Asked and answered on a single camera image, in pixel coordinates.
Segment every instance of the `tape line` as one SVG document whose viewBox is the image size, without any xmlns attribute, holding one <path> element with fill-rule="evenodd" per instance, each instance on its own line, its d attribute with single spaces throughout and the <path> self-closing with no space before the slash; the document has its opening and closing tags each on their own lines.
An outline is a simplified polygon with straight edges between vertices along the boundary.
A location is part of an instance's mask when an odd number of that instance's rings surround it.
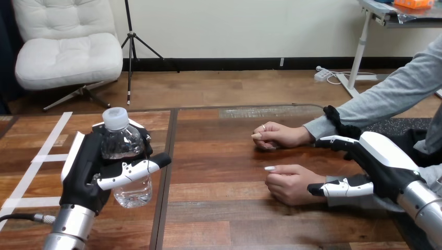
<svg viewBox="0 0 442 250">
<path fill-rule="evenodd" d="M 9 198 L 2 208 L 24 208 L 24 207 L 58 207 L 60 196 L 37 197 L 37 198 Z"/>
<path fill-rule="evenodd" d="M 69 118 L 72 116 L 72 112 L 65 112 L 58 120 L 58 123 L 55 125 L 55 127 L 52 129 L 52 132 L 44 142 L 43 146 L 41 147 L 40 151 L 37 153 L 38 156 L 45 156 L 49 154 L 49 151 L 51 150 L 52 146 L 54 145 L 55 141 L 57 140 L 58 136 L 60 136 L 63 128 L 65 127 L 66 123 L 68 122 Z M 23 177 L 21 178 L 18 185 L 15 187 L 13 193 L 9 198 L 22 198 L 24 193 L 26 192 L 26 189 L 28 189 L 29 185 L 31 184 L 32 180 L 34 179 L 35 175 L 39 171 L 40 167 L 42 165 L 42 162 L 32 162 L 31 166 L 29 166 L 28 170 L 26 170 L 26 173 L 24 173 Z M 7 215 L 11 214 L 14 211 L 13 207 L 5 207 L 0 210 L 0 215 Z M 0 231 L 5 225 L 7 220 L 4 220 L 0 222 Z"/>
<path fill-rule="evenodd" d="M 31 161 L 32 163 L 47 163 L 50 161 L 65 161 L 68 158 L 68 154 L 59 155 L 36 155 Z"/>
</svg>

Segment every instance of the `chair leg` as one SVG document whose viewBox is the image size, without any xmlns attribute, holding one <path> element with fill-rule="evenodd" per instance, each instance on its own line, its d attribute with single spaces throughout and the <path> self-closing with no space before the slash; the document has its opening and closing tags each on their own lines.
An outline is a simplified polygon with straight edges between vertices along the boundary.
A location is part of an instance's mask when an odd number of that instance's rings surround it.
<svg viewBox="0 0 442 250">
<path fill-rule="evenodd" d="M 61 98 L 60 100 L 54 102 L 53 104 L 43 108 L 43 111 L 47 111 L 48 109 L 50 109 L 50 108 L 52 108 L 52 107 L 54 107 L 54 106 L 56 106 L 56 105 L 58 105 L 60 103 L 63 103 L 65 101 L 69 100 L 69 99 L 72 99 L 72 98 L 74 98 L 74 97 L 76 97 L 78 95 L 86 95 L 87 97 L 89 97 L 89 98 L 99 102 L 100 104 L 102 104 L 105 108 L 110 108 L 111 105 L 109 103 L 106 103 L 105 101 L 101 100 L 95 94 L 91 93 L 89 90 L 101 87 L 101 86 L 103 86 L 105 84 L 108 84 L 110 82 L 115 82 L 115 81 L 117 81 L 117 79 L 102 81 L 102 82 L 93 83 L 93 84 L 89 84 L 89 85 L 83 86 L 83 87 L 79 88 L 78 90 L 75 90 L 74 92 L 70 93 L 69 95 Z"/>
<path fill-rule="evenodd" d="M 110 103 L 107 103 L 104 100 L 102 100 L 101 98 L 99 98 L 97 95 L 92 93 L 87 87 L 83 87 L 82 90 L 83 90 L 84 96 L 88 96 L 91 100 L 98 102 L 99 104 L 101 104 L 105 108 L 111 107 Z"/>
<path fill-rule="evenodd" d="M 111 82 L 116 82 L 116 81 L 117 81 L 117 79 L 116 80 L 102 81 L 102 82 L 98 82 L 98 83 L 94 83 L 94 84 L 89 84 L 89 85 L 86 86 L 86 88 L 88 90 L 93 90 L 94 88 L 101 87 L 103 85 L 106 85 L 106 84 L 111 83 Z"/>
<path fill-rule="evenodd" d="M 69 95 L 67 95 L 67 96 L 61 98 L 60 100 L 54 102 L 53 104 L 43 108 L 43 111 L 47 111 L 48 109 L 50 109 L 50 108 L 52 108 L 54 106 L 57 106 L 60 103 L 64 103 L 65 101 L 67 101 L 69 99 L 72 99 L 72 98 L 74 98 L 74 97 L 76 97 L 78 95 L 80 95 L 80 90 L 75 90 L 74 92 L 70 93 Z"/>
</svg>

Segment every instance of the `wooden tabletop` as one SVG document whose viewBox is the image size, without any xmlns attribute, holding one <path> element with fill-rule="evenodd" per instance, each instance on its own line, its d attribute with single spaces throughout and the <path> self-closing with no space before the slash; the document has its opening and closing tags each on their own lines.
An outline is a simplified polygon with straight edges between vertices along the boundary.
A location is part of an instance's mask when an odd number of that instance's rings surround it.
<svg viewBox="0 0 442 250">
<path fill-rule="evenodd" d="M 111 197 L 97 217 L 87 246 L 166 250 L 408 249 L 383 211 L 328 208 L 322 204 L 288 207 L 270 196 L 264 184 L 266 166 L 300 164 L 323 175 L 361 172 L 354 162 L 344 161 L 342 153 L 312 147 L 262 152 L 251 141 L 252 130 L 267 121 L 295 127 L 320 115 L 322 110 L 313 106 L 131 112 L 131 119 L 152 132 L 154 153 L 168 152 L 173 163 L 153 174 L 154 197 L 148 205 L 124 209 Z M 68 120 L 48 155 L 67 154 L 76 131 L 89 133 L 91 125 L 102 120 L 101 114 L 64 116 L 69 116 Z M 62 119 L 24 116 L 5 124 L 0 121 L 0 134 L 2 129 L 7 130 L 0 140 L 0 214 L 56 215 L 64 162 L 48 162 L 50 157 L 43 157 L 40 161 L 44 162 L 39 163 L 35 157 Z M 35 166 L 36 173 L 29 173 Z M 32 177 L 28 185 L 24 181 L 27 175 Z M 20 196 L 17 189 L 23 187 Z M 41 249 L 49 231 L 49 226 L 9 220 L 0 231 L 0 249 Z"/>
<path fill-rule="evenodd" d="M 169 117 L 170 111 L 130 114 L 131 119 L 149 128 L 152 147 L 157 153 L 165 150 Z M 17 189 L 19 182 L 25 179 L 25 172 L 39 164 L 36 161 L 31 162 L 60 120 L 60 116 L 19 117 L 0 140 L 2 204 Z M 91 126 L 101 121 L 101 114 L 70 116 L 61 133 L 56 134 L 55 143 L 50 145 L 49 155 L 67 154 L 76 131 L 90 133 Z M 64 161 L 41 162 L 35 176 L 31 174 L 32 181 L 25 187 L 22 199 L 15 206 L 18 208 L 12 208 L 13 212 L 56 215 L 59 210 L 57 197 L 62 194 L 60 173 L 63 164 Z M 125 209 L 111 196 L 94 223 L 87 244 L 89 249 L 148 249 L 151 233 L 157 230 L 158 222 L 154 223 L 154 217 L 160 178 L 160 172 L 152 174 L 153 197 L 146 206 Z M 5 205 L 2 207 L 3 212 L 7 209 L 9 208 Z M 31 221 L 8 220 L 0 231 L 0 249 L 42 249 L 50 230 L 49 226 Z"/>
</svg>

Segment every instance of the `power strip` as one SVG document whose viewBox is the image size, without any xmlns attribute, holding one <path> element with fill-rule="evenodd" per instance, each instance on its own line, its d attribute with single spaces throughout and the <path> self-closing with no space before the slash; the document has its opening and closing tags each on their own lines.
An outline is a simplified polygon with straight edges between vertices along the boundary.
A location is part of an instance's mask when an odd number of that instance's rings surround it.
<svg viewBox="0 0 442 250">
<path fill-rule="evenodd" d="M 321 69 L 318 73 L 315 74 L 315 80 L 319 82 L 327 81 L 327 78 L 331 76 L 332 73 L 329 70 Z"/>
</svg>

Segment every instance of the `black baseboard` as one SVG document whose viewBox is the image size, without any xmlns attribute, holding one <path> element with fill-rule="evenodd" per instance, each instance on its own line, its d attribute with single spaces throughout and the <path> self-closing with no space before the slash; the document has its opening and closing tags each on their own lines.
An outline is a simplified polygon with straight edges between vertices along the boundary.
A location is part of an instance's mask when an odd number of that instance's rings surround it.
<svg viewBox="0 0 442 250">
<path fill-rule="evenodd" d="M 280 58 L 169 58 L 181 71 L 195 70 L 295 70 L 315 69 L 350 69 L 353 57 L 291 57 L 284 58 L 284 65 L 279 66 Z M 397 69 L 411 61 L 412 57 L 364 57 L 361 69 Z M 173 67 L 158 58 L 142 58 L 132 64 L 134 71 L 173 71 Z M 129 59 L 123 60 L 123 71 L 128 71 Z"/>
</svg>

